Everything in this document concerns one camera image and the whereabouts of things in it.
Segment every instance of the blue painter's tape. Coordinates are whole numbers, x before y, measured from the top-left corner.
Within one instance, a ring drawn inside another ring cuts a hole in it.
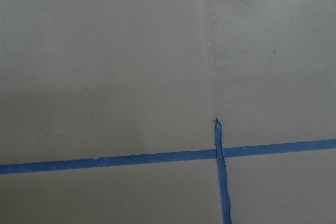
[[[268,144],[224,149],[225,157],[241,157],[252,155],[276,154],[287,152],[317,151],[336,148],[336,139],[298,142],[287,144]]]
[[[227,187],[227,174],[226,165],[224,160],[223,145],[222,145],[222,125],[218,119],[216,119],[215,129],[215,144],[217,153],[217,169],[220,188],[220,197],[222,199],[222,212],[224,224],[232,224],[231,222],[231,202]]]
[[[51,161],[27,164],[0,165],[0,174],[47,172],[52,170],[83,169],[94,167],[139,165],[173,161],[187,161],[216,158],[216,150],[198,152],[170,152],[133,156],[85,158],[69,161]]]

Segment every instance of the blue line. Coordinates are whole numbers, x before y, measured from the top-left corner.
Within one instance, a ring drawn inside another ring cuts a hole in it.
[[[222,144],[222,125],[218,119],[216,119],[216,129],[215,129],[215,144],[217,152],[217,169],[218,169],[218,179],[220,188],[220,197],[222,199],[222,212],[224,224],[232,224],[231,222],[231,203],[227,187],[227,174],[226,165],[223,153]]]
[[[287,144],[268,144],[224,149],[225,157],[241,157],[252,155],[276,154],[287,152],[305,152],[336,148],[336,139],[298,142]]]
[[[152,164],[216,158],[216,150],[198,152],[170,152],[120,157],[85,158],[69,161],[51,161],[26,164],[0,165],[0,174],[47,172],[52,170],[83,169],[94,167]]]

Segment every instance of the blue tape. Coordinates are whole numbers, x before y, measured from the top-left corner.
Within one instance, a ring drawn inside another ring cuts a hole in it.
[[[94,167],[139,165],[160,162],[187,161],[216,158],[216,150],[198,152],[170,152],[133,156],[85,158],[69,161],[51,161],[27,164],[0,165],[0,174],[47,172],[52,170],[83,169]]]
[[[224,149],[225,157],[241,157],[252,155],[265,155],[287,152],[305,152],[336,148],[336,140],[318,140],[287,144],[268,144],[245,147],[232,147]]]
[[[222,199],[222,212],[224,224],[232,224],[231,222],[231,202],[227,187],[227,174],[226,165],[224,160],[223,145],[222,145],[222,125],[218,119],[216,119],[215,129],[215,144],[217,153],[217,169],[219,179],[220,197]]]

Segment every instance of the gray floor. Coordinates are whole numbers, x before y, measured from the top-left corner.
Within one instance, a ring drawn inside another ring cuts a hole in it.
[[[1,0],[0,164],[336,138],[336,0]],[[336,150],[227,158],[234,224],[334,223]],[[0,176],[2,223],[222,223],[215,160]]]

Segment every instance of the short blue tape piece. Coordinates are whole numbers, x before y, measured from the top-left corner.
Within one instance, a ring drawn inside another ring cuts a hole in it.
[[[169,152],[133,156],[85,158],[69,161],[51,161],[26,164],[0,165],[0,174],[47,172],[52,170],[83,169],[94,167],[151,164],[216,158],[216,150],[198,152]]]
[[[268,144],[224,149],[225,157],[241,157],[287,152],[318,151],[336,148],[336,139],[287,144]]]
[[[224,224],[232,224],[231,222],[231,202],[227,187],[227,174],[226,165],[224,160],[223,145],[222,145],[222,125],[218,119],[216,119],[215,129],[215,144],[217,153],[217,169],[220,188],[220,197],[222,199],[222,212]]]

